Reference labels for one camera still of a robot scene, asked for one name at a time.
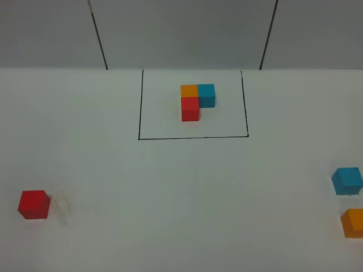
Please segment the red template cube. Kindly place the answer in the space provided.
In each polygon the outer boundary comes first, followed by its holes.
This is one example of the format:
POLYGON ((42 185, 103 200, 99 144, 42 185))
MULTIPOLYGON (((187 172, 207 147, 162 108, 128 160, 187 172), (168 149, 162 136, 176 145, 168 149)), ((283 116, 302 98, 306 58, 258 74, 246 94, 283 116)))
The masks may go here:
POLYGON ((183 122, 198 121, 200 119, 200 107, 198 97, 181 98, 181 120, 183 122))

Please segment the blue loose cube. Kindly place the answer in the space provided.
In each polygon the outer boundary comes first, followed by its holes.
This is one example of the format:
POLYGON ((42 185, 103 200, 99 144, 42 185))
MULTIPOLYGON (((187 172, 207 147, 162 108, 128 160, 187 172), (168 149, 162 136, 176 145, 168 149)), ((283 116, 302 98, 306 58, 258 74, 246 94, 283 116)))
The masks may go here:
POLYGON ((331 180, 336 194, 340 196, 358 195, 363 186, 358 167, 338 168, 331 180))

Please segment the orange template cube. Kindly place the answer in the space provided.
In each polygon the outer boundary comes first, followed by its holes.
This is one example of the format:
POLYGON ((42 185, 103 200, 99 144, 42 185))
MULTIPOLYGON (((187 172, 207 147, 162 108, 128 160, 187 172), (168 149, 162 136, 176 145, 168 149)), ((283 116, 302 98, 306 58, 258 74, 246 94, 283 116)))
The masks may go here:
POLYGON ((198 97, 198 85, 181 85, 180 86, 181 97, 198 97))

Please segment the blue template cube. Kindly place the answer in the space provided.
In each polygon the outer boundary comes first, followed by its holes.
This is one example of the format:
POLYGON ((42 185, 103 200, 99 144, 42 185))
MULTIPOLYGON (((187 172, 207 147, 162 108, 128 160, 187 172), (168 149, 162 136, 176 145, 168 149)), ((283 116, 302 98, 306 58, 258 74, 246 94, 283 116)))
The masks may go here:
POLYGON ((214 84, 198 84, 200 108, 214 108, 216 105, 216 92, 214 84))

